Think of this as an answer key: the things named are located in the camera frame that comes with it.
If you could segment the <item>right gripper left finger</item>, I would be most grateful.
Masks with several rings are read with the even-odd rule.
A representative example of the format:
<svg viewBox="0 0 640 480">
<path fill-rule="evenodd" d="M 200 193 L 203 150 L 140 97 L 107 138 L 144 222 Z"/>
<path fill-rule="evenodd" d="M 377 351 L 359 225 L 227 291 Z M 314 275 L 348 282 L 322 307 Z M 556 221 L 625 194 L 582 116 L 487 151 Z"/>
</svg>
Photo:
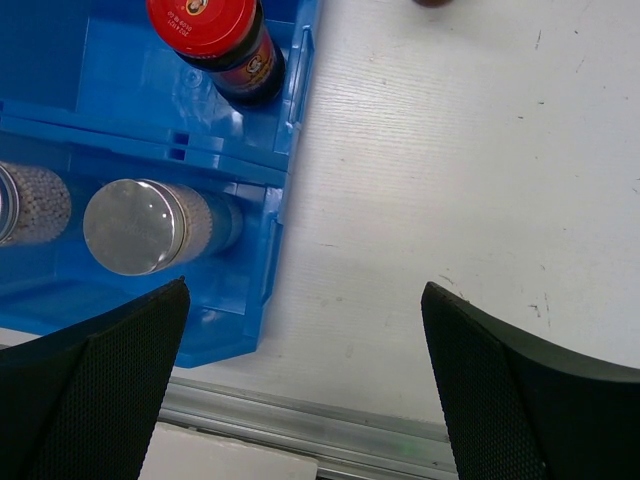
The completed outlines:
<svg viewBox="0 0 640 480">
<path fill-rule="evenodd" d="M 2 349 L 2 478 L 138 478 L 189 308 L 176 279 Z"/>
</svg>

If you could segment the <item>silver-lid bead jar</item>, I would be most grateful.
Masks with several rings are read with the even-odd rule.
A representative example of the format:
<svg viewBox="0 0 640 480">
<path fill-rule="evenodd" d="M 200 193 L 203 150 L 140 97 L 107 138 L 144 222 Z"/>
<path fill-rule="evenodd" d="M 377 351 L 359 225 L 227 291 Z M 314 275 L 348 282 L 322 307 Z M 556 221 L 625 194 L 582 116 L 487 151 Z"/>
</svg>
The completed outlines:
<svg viewBox="0 0 640 480">
<path fill-rule="evenodd" d="M 105 185 L 83 218 L 92 256 L 124 276 L 150 275 L 217 255 L 237 242 L 243 227 L 232 196 L 150 179 Z"/>
<path fill-rule="evenodd" d="M 54 171 L 1 163 L 1 245 L 36 245 L 58 238 L 72 214 L 71 193 Z"/>
</svg>

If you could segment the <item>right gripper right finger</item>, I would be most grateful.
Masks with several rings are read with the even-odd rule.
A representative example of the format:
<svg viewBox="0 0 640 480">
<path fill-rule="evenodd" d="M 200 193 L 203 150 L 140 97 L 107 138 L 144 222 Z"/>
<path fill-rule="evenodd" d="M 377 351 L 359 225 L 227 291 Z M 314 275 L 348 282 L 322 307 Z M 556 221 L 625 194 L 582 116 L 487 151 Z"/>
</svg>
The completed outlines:
<svg viewBox="0 0 640 480">
<path fill-rule="evenodd" d="M 459 478 L 638 478 L 637 369 L 553 344 L 434 282 L 421 311 Z"/>
</svg>

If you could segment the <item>yellow-capped sauce bottle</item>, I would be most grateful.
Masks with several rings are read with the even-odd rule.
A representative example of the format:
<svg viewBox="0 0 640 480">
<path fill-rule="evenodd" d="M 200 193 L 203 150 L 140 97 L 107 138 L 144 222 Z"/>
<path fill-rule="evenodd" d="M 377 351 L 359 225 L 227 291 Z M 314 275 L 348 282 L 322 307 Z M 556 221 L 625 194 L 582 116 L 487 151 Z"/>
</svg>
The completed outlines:
<svg viewBox="0 0 640 480">
<path fill-rule="evenodd" d="M 451 0 L 415 0 L 415 2 L 426 8 L 439 8 L 449 4 Z"/>
</svg>

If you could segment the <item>red-lid chili jar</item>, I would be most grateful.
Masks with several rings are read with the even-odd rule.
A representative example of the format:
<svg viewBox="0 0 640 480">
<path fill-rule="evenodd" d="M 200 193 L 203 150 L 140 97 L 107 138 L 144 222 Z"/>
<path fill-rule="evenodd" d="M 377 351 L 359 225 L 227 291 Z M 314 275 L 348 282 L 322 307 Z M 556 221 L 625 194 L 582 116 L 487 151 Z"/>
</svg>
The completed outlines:
<svg viewBox="0 0 640 480">
<path fill-rule="evenodd" d="M 286 63 L 260 1 L 149 0 L 146 9 L 159 37 L 227 101 L 257 106 L 279 94 Z"/>
</svg>

